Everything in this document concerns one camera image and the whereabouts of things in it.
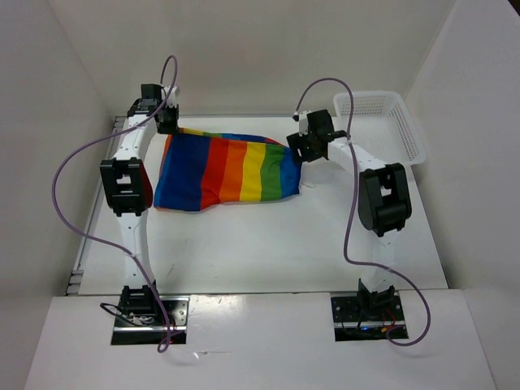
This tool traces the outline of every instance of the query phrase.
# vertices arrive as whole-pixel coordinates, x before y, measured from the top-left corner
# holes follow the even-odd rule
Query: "folded cloth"
[[[300,174],[291,150],[269,138],[183,128],[167,138],[154,206],[277,201],[299,193]]]

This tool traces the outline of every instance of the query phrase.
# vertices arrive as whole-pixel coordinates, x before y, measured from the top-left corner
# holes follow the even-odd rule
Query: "white floor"
[[[289,118],[187,118],[180,125],[207,132],[238,132],[285,143],[297,131]],[[353,138],[390,163],[392,150],[374,147],[376,134]],[[152,185],[158,180],[165,136],[152,140],[145,165]],[[420,288],[447,288],[417,185],[408,170],[413,213],[396,244],[396,266]],[[201,213],[150,210],[149,253],[161,293],[281,293],[346,291],[358,288],[361,270],[343,259],[345,224],[353,178],[332,162],[302,169],[301,195],[264,204],[218,205]],[[120,242],[115,216],[104,195],[94,211],[91,234]],[[356,220],[350,253],[367,260],[371,234]],[[80,259],[80,295],[120,294],[124,256],[88,242]],[[410,288],[401,280],[398,289]]]
[[[186,345],[110,347],[117,297],[57,297],[26,390],[60,389],[457,389],[495,388],[464,295],[426,291],[431,330],[422,343],[334,341],[327,293],[191,296]],[[425,313],[401,292],[411,338]]]

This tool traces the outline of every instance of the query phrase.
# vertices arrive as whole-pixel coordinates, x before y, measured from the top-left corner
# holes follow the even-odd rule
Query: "white plastic basket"
[[[354,92],[352,138],[387,163],[405,166],[424,163],[426,150],[399,93]],[[334,97],[336,115],[345,128],[350,113],[348,93]]]

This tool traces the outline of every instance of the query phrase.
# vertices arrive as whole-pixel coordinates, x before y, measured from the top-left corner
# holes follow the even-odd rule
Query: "black cable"
[[[113,307],[113,308],[117,309],[120,313],[123,313],[123,310],[121,309],[120,306],[112,305],[111,303],[102,302],[102,303],[99,304],[99,307],[101,307],[103,310],[105,310],[108,314],[113,315],[117,319],[120,319],[121,321],[129,323],[130,325],[133,325],[134,327],[140,327],[141,326],[141,325],[139,325],[137,323],[133,323],[128,318],[126,318],[124,315],[115,313],[114,311],[108,309],[109,307]]]

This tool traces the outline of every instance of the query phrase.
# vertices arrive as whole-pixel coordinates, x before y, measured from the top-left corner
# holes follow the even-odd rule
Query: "white laundry basket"
[[[354,92],[353,97],[354,141],[387,163],[405,166],[424,163],[426,150],[399,93]],[[338,93],[334,97],[334,107],[340,125],[345,129],[350,112],[349,95]]]

